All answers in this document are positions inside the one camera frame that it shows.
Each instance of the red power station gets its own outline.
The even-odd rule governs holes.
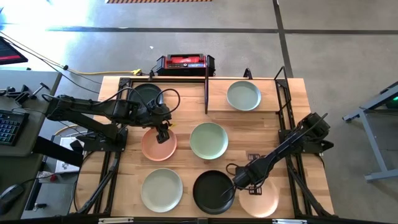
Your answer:
[[[215,76],[214,58],[203,54],[181,54],[161,56],[155,71],[159,76],[204,77],[206,69],[210,77]]]

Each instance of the concrete floor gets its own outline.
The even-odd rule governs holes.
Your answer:
[[[103,1],[37,1],[35,10],[13,6],[1,13],[3,30],[40,53],[85,72],[147,72],[165,54],[203,52],[216,59],[218,76],[240,77],[246,67],[255,77],[273,77],[283,65],[278,34],[182,34],[120,32],[44,32],[43,26],[277,28],[271,0],[214,0],[193,4],[103,4]],[[398,29],[394,0],[279,0],[286,29]],[[305,79],[312,111],[329,113],[325,153],[326,176],[337,215],[344,218],[397,222],[398,178],[366,183],[379,171],[361,123],[341,117],[397,81],[398,35],[287,35],[294,77]],[[38,60],[25,65],[50,70]],[[71,76],[87,88],[97,84]],[[100,76],[90,77],[97,81]],[[58,94],[80,98],[96,95],[62,79]],[[41,135],[62,128],[46,121]],[[386,157],[398,167],[398,152]]]

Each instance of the black plate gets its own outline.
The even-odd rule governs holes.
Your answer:
[[[209,170],[200,174],[195,181],[193,199],[200,210],[210,215],[218,215],[227,211],[234,201],[232,186],[232,180],[226,174]]]
[[[156,96],[162,91],[157,85],[153,85],[150,83],[139,85],[134,89],[139,92],[139,94],[144,99],[145,103],[148,103],[151,100],[156,99]],[[140,108],[144,106],[142,105],[142,101],[139,99],[138,94],[136,92],[131,93],[129,100],[140,103],[141,104]],[[163,94],[161,94],[161,96],[159,97],[158,103],[163,103]]]

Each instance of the mouse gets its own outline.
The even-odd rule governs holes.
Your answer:
[[[6,214],[18,197],[24,192],[23,186],[14,184],[0,195],[0,215]]]

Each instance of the desk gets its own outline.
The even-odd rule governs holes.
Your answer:
[[[22,88],[22,85],[25,84],[32,91],[35,91],[40,86],[40,82],[43,82],[50,88],[50,91],[43,89],[39,95],[43,93],[54,95],[58,88],[60,79],[61,75],[57,72],[0,70],[1,88],[12,86],[16,88],[16,91],[19,91],[20,88]],[[11,110],[16,106],[14,99],[6,98],[4,96],[0,97],[0,109]],[[41,97],[38,97],[35,101],[26,101],[24,106],[38,111],[44,111],[47,109],[47,103],[44,103]],[[24,111],[20,109],[18,109],[18,111],[30,113],[28,123],[15,146],[24,150],[25,154],[21,153],[19,156],[25,157],[4,157],[6,151],[13,150],[13,147],[0,146],[0,151],[3,151],[2,156],[0,157],[0,192],[3,192],[13,184],[18,184],[36,177],[37,171],[42,163],[42,155],[29,154],[29,149],[32,149],[35,144],[45,116],[34,111]],[[0,216],[0,220],[20,219],[30,194],[32,184],[33,181],[24,185],[24,193],[17,199],[13,208],[8,213]]]
[[[104,77],[99,94],[99,100],[105,100],[118,90],[120,77]],[[217,78],[211,77],[210,83]],[[269,78],[260,78],[263,82],[275,83]],[[171,123],[175,124],[172,131],[177,135],[177,150],[162,162],[148,160],[141,152],[141,137],[147,131],[142,128],[129,127],[126,150],[122,153],[116,183],[113,208],[111,215],[129,217],[217,217],[217,218],[252,218],[240,206],[238,193],[232,207],[220,215],[209,215],[202,212],[195,204],[192,197],[192,188],[196,178],[206,170],[214,169],[225,173],[225,166],[236,163],[243,166],[249,161],[247,153],[267,154],[279,145],[277,132],[280,129],[278,116],[275,111],[240,112],[222,111],[220,108],[211,110],[212,92],[209,90],[209,112],[205,114],[204,89],[202,83],[156,83],[161,89],[175,88],[181,95],[180,107],[172,113]],[[292,95],[292,107],[295,121],[298,122],[310,112],[310,107],[305,90],[304,80],[301,78],[289,79]],[[276,91],[263,98],[275,102]],[[169,108],[176,104],[176,97],[172,92],[164,95]],[[95,119],[102,123],[109,123],[104,117],[96,116]],[[220,124],[228,133],[229,144],[227,151],[218,159],[205,161],[200,159],[190,149],[190,133],[194,127],[202,122],[212,121]],[[104,153],[95,152],[88,158],[81,169],[77,183],[76,202],[81,207],[94,192],[98,185]],[[330,193],[326,181],[322,162],[314,155],[303,154],[303,164],[307,185],[325,210],[333,213]],[[183,196],[180,203],[167,213],[155,213],[143,205],[141,201],[141,185],[147,175],[154,169],[166,167],[179,174],[183,182]],[[285,160],[278,162],[269,176],[280,192],[279,206],[271,217],[293,218],[294,211],[290,196],[289,180]],[[104,191],[104,207],[107,198],[107,189]],[[302,194],[298,189],[300,207],[303,208]]]

